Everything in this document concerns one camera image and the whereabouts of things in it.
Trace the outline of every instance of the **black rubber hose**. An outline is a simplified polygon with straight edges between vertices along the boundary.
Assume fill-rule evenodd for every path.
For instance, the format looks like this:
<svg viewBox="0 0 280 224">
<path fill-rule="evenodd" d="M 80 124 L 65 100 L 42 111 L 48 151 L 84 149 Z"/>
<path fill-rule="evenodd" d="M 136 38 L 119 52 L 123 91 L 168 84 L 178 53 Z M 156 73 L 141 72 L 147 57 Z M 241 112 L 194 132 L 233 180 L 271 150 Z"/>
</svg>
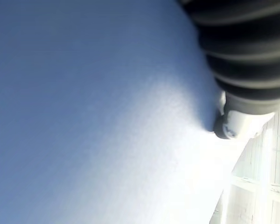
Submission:
<svg viewBox="0 0 280 224">
<path fill-rule="evenodd" d="M 184 8 L 223 90 L 248 100 L 280 99 L 280 0 L 196 0 Z"/>
</svg>

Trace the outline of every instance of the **white wooden wall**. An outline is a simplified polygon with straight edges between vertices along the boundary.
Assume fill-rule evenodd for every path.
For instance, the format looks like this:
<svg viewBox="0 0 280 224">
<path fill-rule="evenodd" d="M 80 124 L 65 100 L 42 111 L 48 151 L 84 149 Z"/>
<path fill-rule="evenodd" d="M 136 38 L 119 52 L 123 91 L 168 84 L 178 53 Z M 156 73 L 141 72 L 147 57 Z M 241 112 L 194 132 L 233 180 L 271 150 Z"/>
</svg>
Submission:
<svg viewBox="0 0 280 224">
<path fill-rule="evenodd" d="M 264 130 L 259 137 L 248 142 L 233 170 L 235 176 L 248 177 L 259 181 L 264 135 L 269 128 L 273 129 L 271 183 L 280 184 L 280 111 L 264 126 Z M 254 224 L 256 210 L 254 193 L 232 186 L 226 224 Z M 269 202 L 266 223 L 280 224 L 280 203 Z"/>
</svg>

